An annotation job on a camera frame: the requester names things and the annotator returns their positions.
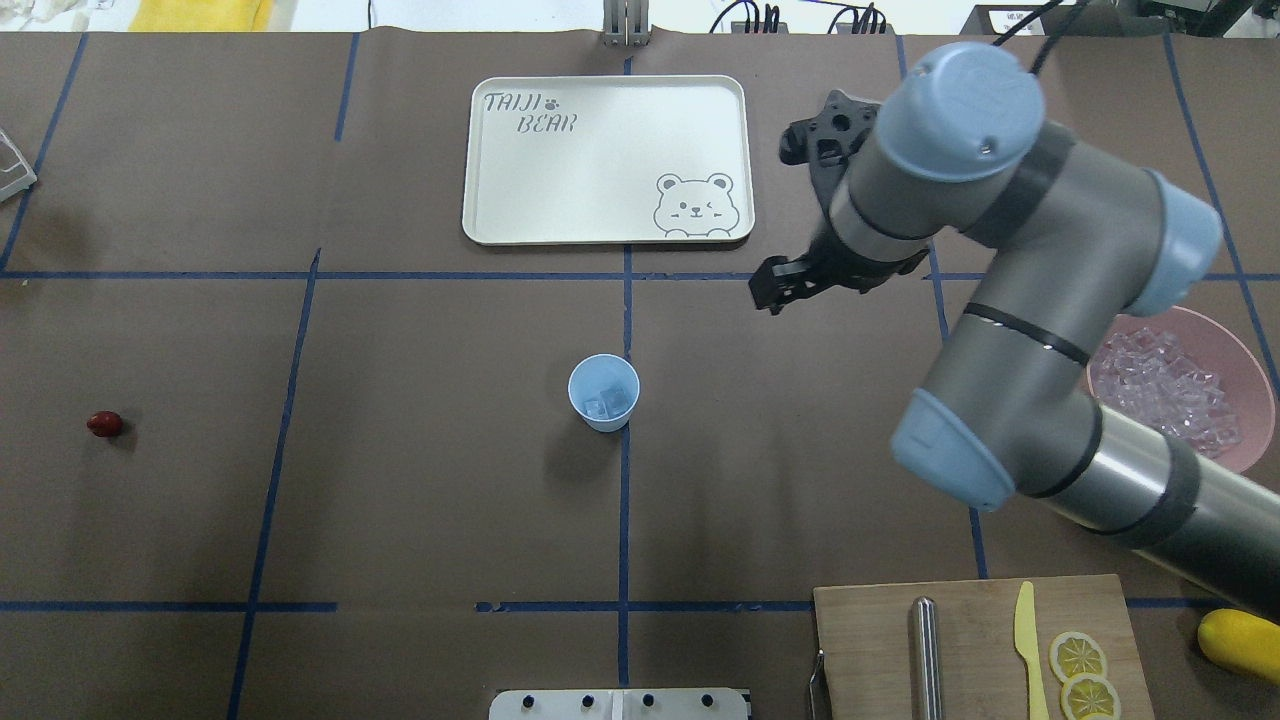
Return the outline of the pile of clear ice cubes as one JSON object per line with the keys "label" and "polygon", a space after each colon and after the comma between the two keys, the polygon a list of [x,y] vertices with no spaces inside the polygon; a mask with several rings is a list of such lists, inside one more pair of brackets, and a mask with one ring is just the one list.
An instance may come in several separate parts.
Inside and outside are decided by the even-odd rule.
{"label": "pile of clear ice cubes", "polygon": [[1087,383],[1103,405],[1206,457],[1242,439],[1222,377],[1190,355],[1179,336],[1147,325],[1114,332],[1091,360]]}

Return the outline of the light blue plastic cup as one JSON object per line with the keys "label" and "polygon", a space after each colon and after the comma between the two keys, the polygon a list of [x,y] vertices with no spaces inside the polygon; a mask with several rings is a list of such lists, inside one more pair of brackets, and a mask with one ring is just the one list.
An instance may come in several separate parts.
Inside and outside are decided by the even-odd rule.
{"label": "light blue plastic cup", "polygon": [[596,354],[570,373],[567,395],[571,407],[589,427],[611,433],[628,424],[641,396],[641,382],[626,359]]}

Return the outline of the cream bear tray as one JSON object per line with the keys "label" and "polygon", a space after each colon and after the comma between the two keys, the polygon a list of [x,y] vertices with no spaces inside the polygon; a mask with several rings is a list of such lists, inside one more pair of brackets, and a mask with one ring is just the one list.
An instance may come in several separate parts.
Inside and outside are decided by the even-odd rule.
{"label": "cream bear tray", "polygon": [[728,76],[474,88],[461,225],[475,243],[733,243],[755,224],[745,92]]}

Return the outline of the pink bowl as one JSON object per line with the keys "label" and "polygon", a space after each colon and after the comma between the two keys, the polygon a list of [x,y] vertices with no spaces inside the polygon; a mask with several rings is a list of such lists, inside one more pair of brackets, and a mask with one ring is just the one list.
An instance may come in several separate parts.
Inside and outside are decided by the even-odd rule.
{"label": "pink bowl", "polygon": [[1171,436],[1144,427],[1103,405],[1100,398],[1094,397],[1085,379],[1085,387],[1089,393],[1101,402],[1108,418],[1119,419],[1121,424],[1132,429],[1138,429],[1147,436],[1170,439],[1175,445],[1189,448],[1202,459],[1216,462],[1229,471],[1242,475],[1247,474],[1265,456],[1277,427],[1277,405],[1260,360],[1224,325],[1187,307],[1174,307],[1157,316],[1117,316],[1111,328],[1105,333],[1103,341],[1114,332],[1137,331],[1143,325],[1156,331],[1169,331],[1179,336],[1187,351],[1202,366],[1222,377],[1222,386],[1228,393],[1228,398],[1236,410],[1240,420],[1242,442],[1219,457],[1206,457],[1185,441],[1175,439]]}

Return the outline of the yellow plastic knife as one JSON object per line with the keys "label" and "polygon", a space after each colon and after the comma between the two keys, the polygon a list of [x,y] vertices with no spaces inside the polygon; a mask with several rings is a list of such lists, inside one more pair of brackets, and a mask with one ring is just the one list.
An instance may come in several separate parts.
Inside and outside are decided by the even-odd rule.
{"label": "yellow plastic knife", "polygon": [[1036,588],[1028,580],[1021,582],[1018,588],[1012,616],[1012,642],[1015,652],[1024,665],[1027,717],[1050,719],[1036,620]]}

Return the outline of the steel muddler black tip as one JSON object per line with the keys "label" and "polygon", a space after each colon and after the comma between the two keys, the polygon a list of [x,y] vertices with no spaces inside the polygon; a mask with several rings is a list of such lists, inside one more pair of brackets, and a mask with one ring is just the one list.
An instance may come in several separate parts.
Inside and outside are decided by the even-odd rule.
{"label": "steel muddler black tip", "polygon": [[914,719],[945,719],[940,659],[940,615],[936,602],[920,596],[909,612],[911,711]]}

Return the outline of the wooden cutting board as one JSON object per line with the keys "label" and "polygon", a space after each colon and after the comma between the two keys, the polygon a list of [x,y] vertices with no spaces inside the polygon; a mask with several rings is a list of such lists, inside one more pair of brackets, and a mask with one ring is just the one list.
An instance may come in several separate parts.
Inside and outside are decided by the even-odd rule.
{"label": "wooden cutting board", "polygon": [[[1046,656],[1064,632],[1091,635],[1107,656],[1106,676],[1117,692],[1123,717],[1152,719],[1120,579],[1114,574],[1037,577],[1032,583],[1039,655]],[[826,656],[833,717],[913,716],[909,615],[920,597],[937,606],[946,717],[1027,717],[1027,670],[1014,641],[1020,585],[1012,578],[815,588],[818,644]]]}

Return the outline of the lemon slice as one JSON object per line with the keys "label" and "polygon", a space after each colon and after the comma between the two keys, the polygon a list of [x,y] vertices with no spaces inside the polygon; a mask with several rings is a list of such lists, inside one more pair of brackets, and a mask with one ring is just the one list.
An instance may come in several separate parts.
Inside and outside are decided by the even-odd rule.
{"label": "lemon slice", "polygon": [[1082,673],[1069,676],[1059,693],[1065,719],[1120,719],[1123,702],[1106,676]]}
{"label": "lemon slice", "polygon": [[1100,643],[1084,632],[1064,632],[1050,643],[1050,667],[1060,684],[1083,675],[1106,676],[1108,659]]}

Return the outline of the upper yellow lemon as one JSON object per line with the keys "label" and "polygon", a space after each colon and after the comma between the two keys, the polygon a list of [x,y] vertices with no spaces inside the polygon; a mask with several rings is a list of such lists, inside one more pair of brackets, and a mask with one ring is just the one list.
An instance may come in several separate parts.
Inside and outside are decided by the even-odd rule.
{"label": "upper yellow lemon", "polygon": [[1276,623],[1235,609],[1216,609],[1199,620],[1196,639],[1201,653],[1219,667],[1279,684]]}

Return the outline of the yellow cloth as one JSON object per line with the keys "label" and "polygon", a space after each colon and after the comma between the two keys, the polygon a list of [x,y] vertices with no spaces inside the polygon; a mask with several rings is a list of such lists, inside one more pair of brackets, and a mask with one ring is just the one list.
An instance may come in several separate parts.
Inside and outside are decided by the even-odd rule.
{"label": "yellow cloth", "polygon": [[128,31],[141,33],[260,32],[275,1],[141,1]]}

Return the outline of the white crumpled plastic bag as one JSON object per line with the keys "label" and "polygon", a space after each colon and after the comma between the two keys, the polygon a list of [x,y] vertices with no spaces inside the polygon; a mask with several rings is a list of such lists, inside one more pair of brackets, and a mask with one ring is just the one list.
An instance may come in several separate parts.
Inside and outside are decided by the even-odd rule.
{"label": "white crumpled plastic bag", "polygon": [[83,31],[91,20],[115,6],[115,1],[1,1],[1,29]]}

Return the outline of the aluminium frame post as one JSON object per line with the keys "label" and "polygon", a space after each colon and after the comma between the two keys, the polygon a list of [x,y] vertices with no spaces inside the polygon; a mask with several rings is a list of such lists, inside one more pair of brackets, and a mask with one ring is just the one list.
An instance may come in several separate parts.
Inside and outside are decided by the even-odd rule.
{"label": "aluminium frame post", "polygon": [[607,47],[644,47],[652,41],[652,3],[604,0],[602,44]]}

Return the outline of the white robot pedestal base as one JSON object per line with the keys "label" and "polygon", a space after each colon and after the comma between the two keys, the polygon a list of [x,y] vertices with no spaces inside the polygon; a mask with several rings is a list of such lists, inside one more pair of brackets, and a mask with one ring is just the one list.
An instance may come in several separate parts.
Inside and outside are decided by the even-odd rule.
{"label": "white robot pedestal base", "polygon": [[749,693],[727,687],[503,691],[489,719],[751,719]]}

